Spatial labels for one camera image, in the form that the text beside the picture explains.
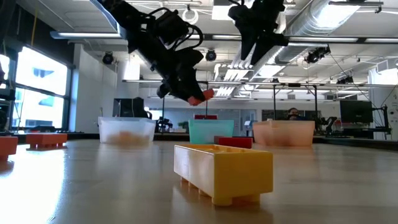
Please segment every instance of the person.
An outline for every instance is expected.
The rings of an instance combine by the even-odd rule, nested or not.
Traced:
[[[287,111],[287,119],[291,121],[300,121],[302,118],[299,115],[299,111],[297,108],[291,108]]]

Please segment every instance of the teal plastic bin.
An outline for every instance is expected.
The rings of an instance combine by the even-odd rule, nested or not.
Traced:
[[[214,144],[214,136],[232,137],[233,132],[233,120],[189,120],[191,144]]]

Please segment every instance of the yellow toy block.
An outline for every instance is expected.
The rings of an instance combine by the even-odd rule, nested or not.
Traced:
[[[273,191],[272,153],[218,145],[174,146],[174,172],[212,202],[258,202]]]

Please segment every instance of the window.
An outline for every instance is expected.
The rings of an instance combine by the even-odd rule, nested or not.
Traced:
[[[8,79],[8,72],[9,72],[9,65],[10,65],[10,59],[7,56],[0,55],[0,63],[1,63],[1,68],[4,71],[4,79]],[[1,84],[0,88],[5,89],[6,84]]]
[[[62,127],[64,99],[36,91],[16,89],[12,126],[31,128],[38,125]]]
[[[24,47],[18,56],[16,82],[65,95],[68,68],[32,49]]]

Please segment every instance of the clear plastic bin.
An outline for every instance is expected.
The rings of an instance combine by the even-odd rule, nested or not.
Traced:
[[[233,132],[233,120],[189,120],[191,144],[213,144],[214,136],[232,137]]]
[[[266,146],[311,146],[314,121],[263,121],[253,124],[254,140]]]
[[[99,139],[106,144],[144,144],[154,140],[156,121],[147,118],[98,118]]]

